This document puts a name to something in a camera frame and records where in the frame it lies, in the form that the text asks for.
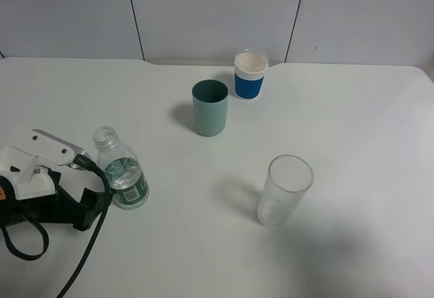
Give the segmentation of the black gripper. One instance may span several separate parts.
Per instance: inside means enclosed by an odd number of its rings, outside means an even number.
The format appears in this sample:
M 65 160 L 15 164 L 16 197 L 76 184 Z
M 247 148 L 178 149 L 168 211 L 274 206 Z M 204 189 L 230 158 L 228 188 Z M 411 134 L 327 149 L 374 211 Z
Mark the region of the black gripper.
M 85 188 L 80 202 L 75 201 L 61 186 L 61 174 L 48 170 L 55 193 L 39 198 L 17 200 L 13 185 L 1 177 L 1 225 L 10 226 L 32 220 L 38 223 L 71 224 L 79 231 L 88 230 L 106 205 L 111 204 L 109 193 Z

